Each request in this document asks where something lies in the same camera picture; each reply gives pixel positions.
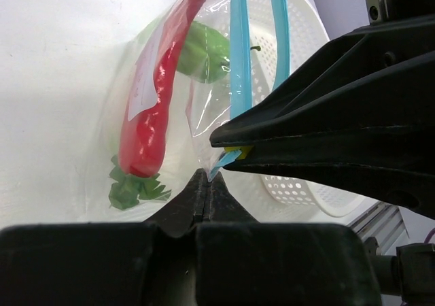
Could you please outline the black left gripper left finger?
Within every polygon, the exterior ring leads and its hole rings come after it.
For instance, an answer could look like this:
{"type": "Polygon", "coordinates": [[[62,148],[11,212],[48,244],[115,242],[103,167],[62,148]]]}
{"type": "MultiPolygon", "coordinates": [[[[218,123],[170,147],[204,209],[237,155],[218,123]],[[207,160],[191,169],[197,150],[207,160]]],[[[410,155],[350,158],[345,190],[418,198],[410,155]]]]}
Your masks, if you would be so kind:
{"type": "Polygon", "coordinates": [[[197,170],[155,222],[27,224],[1,230],[2,305],[140,305],[160,227],[184,234],[207,176],[197,170]]]}

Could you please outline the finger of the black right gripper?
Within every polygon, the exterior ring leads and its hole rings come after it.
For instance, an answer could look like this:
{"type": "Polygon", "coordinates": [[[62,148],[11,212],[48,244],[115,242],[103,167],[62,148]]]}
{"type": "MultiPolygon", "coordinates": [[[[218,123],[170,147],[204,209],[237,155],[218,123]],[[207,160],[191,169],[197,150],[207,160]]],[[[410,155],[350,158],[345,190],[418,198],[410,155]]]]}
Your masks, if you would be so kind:
{"type": "Polygon", "coordinates": [[[358,28],[303,63],[263,102],[214,130],[215,147],[434,126],[434,17],[358,28]]]}
{"type": "Polygon", "coordinates": [[[229,171],[294,177],[434,217],[434,127],[257,143],[229,171]]]}

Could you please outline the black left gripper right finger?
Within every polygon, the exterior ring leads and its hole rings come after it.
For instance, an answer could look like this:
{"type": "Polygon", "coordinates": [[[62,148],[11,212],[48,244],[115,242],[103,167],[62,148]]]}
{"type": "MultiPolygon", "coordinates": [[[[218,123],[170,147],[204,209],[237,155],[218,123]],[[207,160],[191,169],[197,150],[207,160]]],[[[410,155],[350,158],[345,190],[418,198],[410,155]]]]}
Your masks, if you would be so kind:
{"type": "Polygon", "coordinates": [[[366,248],[347,226],[200,217],[198,305],[381,304],[366,248]]]}

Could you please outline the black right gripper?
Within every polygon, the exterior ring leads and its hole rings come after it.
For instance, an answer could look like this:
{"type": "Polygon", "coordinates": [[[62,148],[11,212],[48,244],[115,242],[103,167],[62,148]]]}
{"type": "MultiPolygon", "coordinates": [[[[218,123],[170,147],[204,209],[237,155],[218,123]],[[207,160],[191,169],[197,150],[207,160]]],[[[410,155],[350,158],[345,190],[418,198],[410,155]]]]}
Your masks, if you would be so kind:
{"type": "Polygon", "coordinates": [[[370,25],[434,14],[434,0],[365,0],[370,25]]]}

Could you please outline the red toy chili pepper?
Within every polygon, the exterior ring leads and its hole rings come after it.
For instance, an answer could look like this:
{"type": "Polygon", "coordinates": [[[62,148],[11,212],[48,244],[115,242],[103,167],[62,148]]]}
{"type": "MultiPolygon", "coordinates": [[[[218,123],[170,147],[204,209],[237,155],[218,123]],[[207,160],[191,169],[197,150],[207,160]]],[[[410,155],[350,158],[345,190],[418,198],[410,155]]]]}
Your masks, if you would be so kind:
{"type": "Polygon", "coordinates": [[[126,174],[152,177],[162,166],[179,56],[205,2],[176,3],[159,20],[137,59],[118,151],[118,164],[126,174]]]}

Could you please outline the clear zip top bag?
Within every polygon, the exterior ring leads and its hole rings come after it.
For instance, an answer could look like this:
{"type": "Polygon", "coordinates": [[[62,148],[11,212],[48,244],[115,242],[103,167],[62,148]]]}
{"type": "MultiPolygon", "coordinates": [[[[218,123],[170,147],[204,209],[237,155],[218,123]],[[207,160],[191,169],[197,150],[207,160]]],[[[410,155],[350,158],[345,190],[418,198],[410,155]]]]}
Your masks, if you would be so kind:
{"type": "Polygon", "coordinates": [[[136,62],[145,42],[140,34],[127,45],[118,72],[103,103],[99,127],[87,156],[81,187],[81,220],[138,221],[170,203],[197,170],[207,180],[224,166],[247,155],[246,148],[214,148],[214,130],[263,101],[292,71],[288,0],[206,0],[194,18],[219,31],[230,42],[230,71],[211,84],[176,73],[169,107],[166,151],[159,180],[172,190],[168,201],[144,201],[121,211],[108,194],[111,158],[120,135],[136,62]]]}

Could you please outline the green toy pepper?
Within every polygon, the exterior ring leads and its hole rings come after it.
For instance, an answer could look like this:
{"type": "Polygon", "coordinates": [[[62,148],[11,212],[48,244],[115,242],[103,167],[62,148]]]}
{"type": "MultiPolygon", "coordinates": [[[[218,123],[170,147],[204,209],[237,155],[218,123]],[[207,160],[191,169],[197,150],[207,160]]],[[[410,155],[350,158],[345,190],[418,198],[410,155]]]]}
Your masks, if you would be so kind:
{"type": "Polygon", "coordinates": [[[145,46],[136,62],[133,90],[170,90],[177,72],[211,84],[230,71],[228,38],[203,23],[156,19],[140,36],[145,46]]]}

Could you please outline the white toy radish green top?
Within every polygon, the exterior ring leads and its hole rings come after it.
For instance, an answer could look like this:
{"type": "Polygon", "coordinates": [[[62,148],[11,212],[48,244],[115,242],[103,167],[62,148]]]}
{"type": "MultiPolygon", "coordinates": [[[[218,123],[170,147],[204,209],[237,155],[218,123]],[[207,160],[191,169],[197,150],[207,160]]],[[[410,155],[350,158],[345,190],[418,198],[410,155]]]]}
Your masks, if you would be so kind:
{"type": "Polygon", "coordinates": [[[125,174],[118,164],[118,157],[114,155],[111,158],[114,166],[109,173],[109,178],[114,182],[108,194],[112,207],[121,211],[136,207],[144,201],[168,201],[171,197],[172,190],[161,184],[157,173],[152,177],[137,177],[131,174],[125,174]]]}

